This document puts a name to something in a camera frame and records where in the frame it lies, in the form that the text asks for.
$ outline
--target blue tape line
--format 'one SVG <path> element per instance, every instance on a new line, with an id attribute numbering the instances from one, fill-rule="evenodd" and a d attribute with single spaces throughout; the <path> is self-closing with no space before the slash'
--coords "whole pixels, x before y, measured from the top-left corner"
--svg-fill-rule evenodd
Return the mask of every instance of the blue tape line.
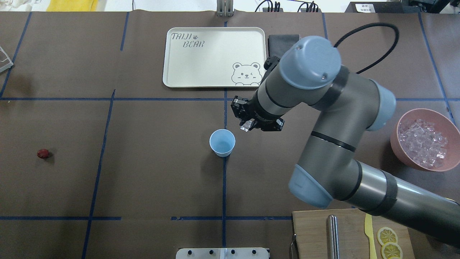
<path id="1" fill-rule="evenodd" d="M 434 68 L 434 72 L 436 74 L 437 82 L 439 83 L 439 87 L 441 88 L 441 93 L 443 94 L 444 101 L 446 102 L 446 107 L 447 107 L 447 110 L 449 112 L 450 120 L 452 120 L 452 122 L 455 125 L 457 125 L 455 123 L 455 119 L 454 119 L 454 117 L 452 115 L 452 110 L 450 109 L 449 102 L 447 101 L 446 91 L 444 90 L 443 82 L 441 82 L 441 77 L 439 76 L 439 71 L 437 70 L 436 63 L 434 62 L 433 54 L 431 53 L 430 44 L 428 43 L 428 38 L 426 37 L 425 28 L 423 26 L 422 15 L 421 15 L 421 13 L 418 13 L 418 15 L 419 15 L 420 27 L 422 29 L 423 39 L 425 40 L 426 48 L 428 49 L 428 54 L 430 55 L 431 63 L 433 64 L 433 68 Z"/>
<path id="2" fill-rule="evenodd" d="M 125 98 L 118 97 L 115 101 L 223 101 L 224 98 Z"/>
<path id="3" fill-rule="evenodd" d="M 198 216 L 198 217 L 171 217 L 171 220 L 222 220 L 222 217 L 215 216 L 215 217 L 205 217 L 205 216 Z"/>
<path id="4" fill-rule="evenodd" d="M 13 63 L 16 61 L 16 56 L 17 56 L 17 53 L 19 52 L 19 47 L 21 46 L 21 43 L 23 42 L 23 38 L 24 38 L 24 35 L 26 34 L 26 30 L 27 30 L 27 27 L 29 25 L 31 16 L 32 16 L 32 12 L 29 12 L 29 16 L 27 17 L 26 24 L 24 25 L 23 33 L 21 34 L 21 38 L 19 38 L 19 42 L 17 43 L 17 46 L 16 46 L 16 51 L 14 52 L 13 59 L 11 60 Z M 13 69 L 12 67 L 10 67 L 8 69 L 8 72 L 7 72 L 6 77 L 5 77 L 5 81 L 3 82 L 3 86 L 2 86 L 1 91 L 0 91 L 0 98 L 3 96 L 3 92 L 5 91 L 6 84 L 8 83 L 8 79 L 10 78 L 10 74 L 11 74 L 12 69 Z"/>
<path id="5" fill-rule="evenodd" d="M 225 91 L 224 98 L 142 98 L 142 97 L 116 97 L 114 101 L 232 101 L 233 98 L 227 97 Z M 98 97 L 2 97 L 0 100 L 6 101 L 110 101 L 111 98 Z M 397 101 L 444 101 L 443 98 L 396 98 Z M 448 101 L 460 101 L 459 98 L 447 98 Z"/>
<path id="6" fill-rule="evenodd" d="M 322 16 L 322 26 L 324 28 L 324 38 L 328 38 L 328 29 L 326 28 L 326 16 L 324 15 L 324 13 L 322 12 L 321 13 L 321 16 Z"/>
<path id="7" fill-rule="evenodd" d="M 224 129 L 227 129 L 227 88 L 224 89 Z"/>
<path id="8" fill-rule="evenodd" d="M 224 174 L 222 177 L 222 247 L 227 247 L 227 158 L 224 157 Z"/>
<path id="9" fill-rule="evenodd" d="M 0 220 L 88 220 L 88 219 L 89 217 L 0 216 Z M 121 220 L 121 217 L 94 217 L 93 220 Z"/>
<path id="10" fill-rule="evenodd" d="M 47 97 L 5 97 L 0 100 L 14 101 L 110 101 L 110 98 L 47 98 Z"/>
<path id="11" fill-rule="evenodd" d="M 110 117 L 112 116 L 112 107 L 113 107 L 113 104 L 114 104 L 114 96 L 115 96 L 115 90 L 113 91 L 112 97 L 110 98 L 109 113 L 107 115 L 107 122 L 105 124 L 105 131 L 104 131 L 104 139 L 102 141 L 101 155 L 99 157 L 98 173 L 96 175 L 96 182 L 94 183 L 94 191 L 92 193 L 91 209 L 90 209 L 90 212 L 89 212 L 88 225 L 86 227 L 85 243 L 83 245 L 83 253 L 81 255 L 82 259 L 84 259 L 86 257 L 86 249 L 88 248 L 89 235 L 90 235 L 90 231 L 91 231 L 91 221 L 92 221 L 92 216 L 93 216 L 93 213 L 94 213 L 94 206 L 96 204 L 96 197 L 97 197 L 97 194 L 98 194 L 99 179 L 101 177 L 101 169 L 102 169 L 102 159 L 104 158 L 105 143 L 107 142 L 107 132 L 109 131 Z"/>
<path id="12" fill-rule="evenodd" d="M 88 217 L 3 216 L 0 220 L 88 220 Z"/>
<path id="13" fill-rule="evenodd" d="M 123 46 L 125 45 L 125 36 L 126 36 L 126 28 L 128 27 L 128 19 L 129 19 L 129 12 L 126 12 L 125 28 L 123 29 L 123 37 L 121 38 L 120 51 L 123 51 Z"/>
<path id="14" fill-rule="evenodd" d="M 396 98 L 397 101 L 444 101 L 442 98 Z"/>
<path id="15" fill-rule="evenodd" d="M 171 217 L 172 221 L 179 220 L 291 220 L 292 216 L 225 216 L 225 217 Z"/>
<path id="16" fill-rule="evenodd" d="M 292 220 L 292 216 L 232 216 L 227 220 Z"/>
<path id="17" fill-rule="evenodd" d="M 14 100 L 14 101 L 110 101 L 111 98 L 98 98 L 98 97 L 4 97 L 0 100 Z M 223 101 L 232 100 L 225 98 L 142 98 L 142 97 L 117 97 L 115 101 Z"/>
<path id="18" fill-rule="evenodd" d="M 121 217 L 92 217 L 93 220 L 122 220 Z"/>

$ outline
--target wooden cutting board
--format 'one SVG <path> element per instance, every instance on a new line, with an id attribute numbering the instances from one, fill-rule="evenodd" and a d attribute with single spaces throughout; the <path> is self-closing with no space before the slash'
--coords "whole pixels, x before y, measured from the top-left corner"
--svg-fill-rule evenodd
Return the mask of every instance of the wooden cutting board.
<path id="1" fill-rule="evenodd" d="M 326 220 L 331 214 L 337 217 L 340 258 L 369 258 L 369 239 L 364 234 L 366 214 L 358 209 L 340 209 L 293 212 L 299 259 L 328 258 Z M 382 246 L 377 241 L 376 234 L 382 227 L 390 227 L 396 232 L 404 259 L 415 259 L 407 227 L 375 216 L 372 216 L 372 225 L 378 259 L 383 258 L 380 253 Z"/>

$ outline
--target yellow knife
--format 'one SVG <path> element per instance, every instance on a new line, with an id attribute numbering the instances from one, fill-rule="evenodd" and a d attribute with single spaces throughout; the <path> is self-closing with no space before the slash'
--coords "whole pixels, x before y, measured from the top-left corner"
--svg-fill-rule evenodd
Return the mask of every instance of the yellow knife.
<path id="1" fill-rule="evenodd" d="M 364 218 L 364 233 L 368 236 L 369 239 L 369 258 L 377 259 L 374 242 L 374 230 L 372 228 L 372 216 L 367 213 L 366 217 Z"/>

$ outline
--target metal handle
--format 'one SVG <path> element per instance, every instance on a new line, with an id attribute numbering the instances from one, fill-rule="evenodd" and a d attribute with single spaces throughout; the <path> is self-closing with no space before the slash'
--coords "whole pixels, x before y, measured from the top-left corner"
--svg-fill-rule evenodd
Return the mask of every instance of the metal handle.
<path id="1" fill-rule="evenodd" d="M 292 236 L 292 242 L 291 242 L 291 246 L 289 247 L 289 259 L 293 259 L 294 258 L 294 249 L 296 250 L 296 253 L 298 252 L 298 250 L 296 249 L 297 248 L 297 235 L 294 233 L 294 235 Z"/>
<path id="2" fill-rule="evenodd" d="M 339 234 L 337 232 L 337 217 L 329 215 L 328 228 L 328 258 L 339 259 Z"/>

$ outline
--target yellow cloth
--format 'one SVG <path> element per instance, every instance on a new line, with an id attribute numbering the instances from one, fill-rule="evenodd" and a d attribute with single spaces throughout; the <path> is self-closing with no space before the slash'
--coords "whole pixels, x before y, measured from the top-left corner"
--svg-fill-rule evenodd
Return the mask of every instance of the yellow cloth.
<path id="1" fill-rule="evenodd" d="M 95 11 L 98 0 L 51 0 L 48 12 L 89 12 Z"/>

